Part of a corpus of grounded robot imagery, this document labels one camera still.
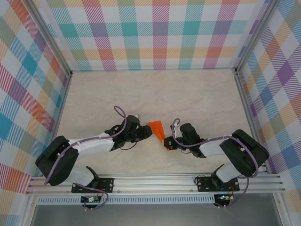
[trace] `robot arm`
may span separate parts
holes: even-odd
[[[119,149],[126,142],[135,143],[150,137],[152,135],[151,128],[149,126],[141,126],[139,118],[139,115],[128,115],[126,123],[123,120],[121,125],[116,125],[96,137],[67,140],[64,136],[59,136],[37,158],[36,165],[42,174],[48,177],[58,156],[67,147],[73,145],[57,162],[48,182],[52,186],[59,185],[65,181],[96,188],[98,187],[99,179],[97,174],[90,167],[83,169],[74,167],[75,162],[95,153]]]
[[[188,147],[191,153],[198,158],[221,154],[225,154],[229,158],[230,162],[220,166],[211,175],[212,184],[217,190],[233,178],[241,175],[251,177],[256,172],[255,163],[243,146],[250,151],[257,166],[261,166],[269,158],[268,151],[241,129],[236,130],[231,136],[202,139],[190,123],[183,124],[179,128],[175,123],[173,128],[176,140],[173,137],[164,139],[164,146],[169,150],[178,148],[185,150]]]

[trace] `orange object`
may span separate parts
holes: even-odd
[[[152,122],[148,122],[147,125],[151,127],[153,134],[155,134],[158,137],[158,139],[161,141],[161,143],[163,143],[163,140],[165,139],[165,134],[164,134],[162,122],[152,121]]]

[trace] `white marble table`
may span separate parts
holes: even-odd
[[[166,136],[177,117],[204,138],[238,128],[251,134],[232,71],[225,69],[74,73],[58,136],[85,138],[120,124],[114,105],[140,114],[143,125],[162,120]],[[153,135],[131,150],[95,154],[77,165],[98,174],[202,173],[226,161],[224,156],[198,159],[180,150],[168,152]]]

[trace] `marble surface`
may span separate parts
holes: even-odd
[[[251,134],[231,70],[145,70],[74,73],[58,135],[85,138],[120,124],[114,105],[140,114],[142,125],[161,120],[166,136],[175,118],[191,123],[203,138],[238,128]],[[167,151],[152,135],[131,150],[98,153],[76,165],[98,174],[205,173],[227,161]]]

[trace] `vented metal panel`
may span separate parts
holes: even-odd
[[[214,203],[213,194],[114,195],[106,204],[196,204]],[[40,196],[37,205],[78,205],[80,196]]]

